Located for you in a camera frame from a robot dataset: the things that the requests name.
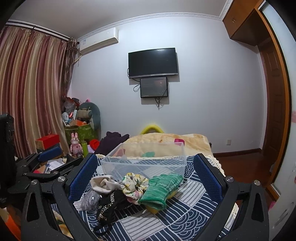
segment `white air conditioner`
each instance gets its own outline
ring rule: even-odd
[[[83,39],[80,42],[80,53],[85,55],[116,43],[118,43],[118,30],[117,28],[110,28]]]

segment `curtain rod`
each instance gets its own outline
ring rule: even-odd
[[[45,34],[49,34],[51,36],[60,38],[62,40],[68,41],[70,39],[70,37],[60,34],[56,31],[50,30],[48,28],[44,28],[35,24],[31,24],[31,23],[27,23],[27,22],[23,22],[23,21],[18,21],[18,20],[8,20],[7,23],[5,25],[8,26],[16,26],[16,27],[23,27],[23,28],[27,28],[27,29],[33,29]]]

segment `bed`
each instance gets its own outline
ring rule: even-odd
[[[98,237],[101,240],[192,240],[213,214],[217,203],[213,202],[202,185],[198,175],[193,168],[193,157],[197,153],[203,153],[209,162],[224,171],[219,162],[213,157],[207,138],[199,134],[175,135],[162,133],[149,133],[128,139],[127,143],[155,143],[174,142],[175,139],[185,141],[185,154],[187,165],[183,184],[179,187],[177,194],[167,201],[167,209],[158,212],[156,215],[150,213],[144,206],[132,205],[131,207],[115,211],[115,219],[112,229],[107,234]],[[94,176],[102,175],[101,160],[98,156],[98,167]],[[91,188],[86,187],[84,194]],[[82,219],[92,230],[97,224],[96,215],[86,211],[78,211]],[[235,204],[224,229],[220,236],[228,233],[238,212]]]

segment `clear plastic box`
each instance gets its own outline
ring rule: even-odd
[[[121,143],[101,160],[101,165],[104,174],[114,176],[117,181],[122,180],[128,172],[142,174],[148,179],[170,173],[184,177],[186,166],[184,144],[182,142]]]

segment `blue gripper pad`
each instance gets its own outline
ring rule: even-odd
[[[57,156],[60,156],[63,153],[62,149],[60,147],[52,148],[48,151],[43,151],[40,153],[38,157],[39,162],[46,162],[49,161]]]
[[[95,154],[92,154],[86,161],[80,172],[76,175],[73,182],[70,184],[69,197],[70,202],[79,201],[87,184],[92,178],[96,168],[98,167],[98,159]]]
[[[220,203],[223,199],[222,187],[198,154],[193,158],[193,167],[211,200]]]

